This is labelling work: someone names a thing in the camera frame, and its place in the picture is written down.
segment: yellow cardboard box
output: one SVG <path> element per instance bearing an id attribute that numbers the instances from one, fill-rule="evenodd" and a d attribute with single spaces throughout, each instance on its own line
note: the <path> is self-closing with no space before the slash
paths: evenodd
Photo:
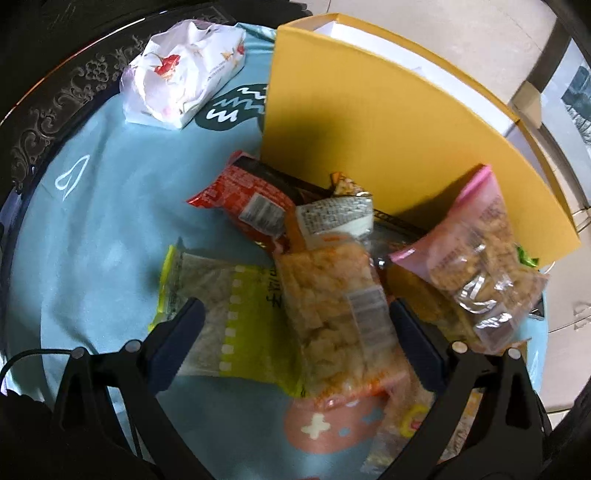
<path id="1" fill-rule="evenodd" d="M 515 124 L 552 189 L 504 138 Z M 490 164 L 517 241 L 541 265 L 579 246 L 556 178 L 516 114 L 432 52 L 346 15 L 279 28 L 261 158 L 321 187 L 344 171 L 376 208 L 424 229 Z"/>

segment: red snack package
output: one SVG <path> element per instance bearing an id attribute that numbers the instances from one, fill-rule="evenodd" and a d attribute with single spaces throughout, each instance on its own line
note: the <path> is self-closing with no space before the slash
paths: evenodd
<path id="1" fill-rule="evenodd" d="M 187 203 L 223 208 L 248 238 L 274 251 L 277 244 L 286 246 L 285 212 L 303 199 L 277 170 L 237 151 L 217 179 Z"/>

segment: pink snack bag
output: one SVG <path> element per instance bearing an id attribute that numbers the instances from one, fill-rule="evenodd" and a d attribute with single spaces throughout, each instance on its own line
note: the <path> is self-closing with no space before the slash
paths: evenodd
<path id="1" fill-rule="evenodd" d="M 462 307 L 488 353 L 510 342 L 548 277 L 521 265 L 490 166 L 460 192 L 445 219 L 390 259 Z"/>

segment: yellow-green snack package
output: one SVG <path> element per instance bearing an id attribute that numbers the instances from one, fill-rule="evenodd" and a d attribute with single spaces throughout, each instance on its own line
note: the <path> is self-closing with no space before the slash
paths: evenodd
<path id="1" fill-rule="evenodd" d="M 246 378 L 304 395 L 300 354 L 274 268 L 233 265 L 171 246 L 150 329 L 172 319 L 189 297 L 203 302 L 206 318 L 179 375 Z"/>

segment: black wire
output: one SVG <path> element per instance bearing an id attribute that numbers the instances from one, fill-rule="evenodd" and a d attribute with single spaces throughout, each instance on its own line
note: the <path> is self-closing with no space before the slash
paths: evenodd
<path id="1" fill-rule="evenodd" d="M 143 459 L 144 455 L 142 455 L 142 447 L 139 444 L 138 431 L 129 412 L 127 413 L 127 420 L 129 421 L 129 429 L 131 430 L 131 439 L 134 441 L 135 456 Z"/>
<path id="2" fill-rule="evenodd" d="M 52 353 L 56 355 L 70 355 L 71 352 L 72 350 L 65 350 L 63 348 L 34 348 L 32 350 L 25 350 L 24 352 L 17 353 L 8 362 L 6 362 L 6 365 L 4 365 L 4 367 L 2 367 L 2 370 L 0 371 L 0 387 L 3 385 L 4 377 L 6 377 L 6 374 L 11 369 L 11 367 L 20 359 L 25 358 L 26 356 L 45 354 L 49 355 Z"/>

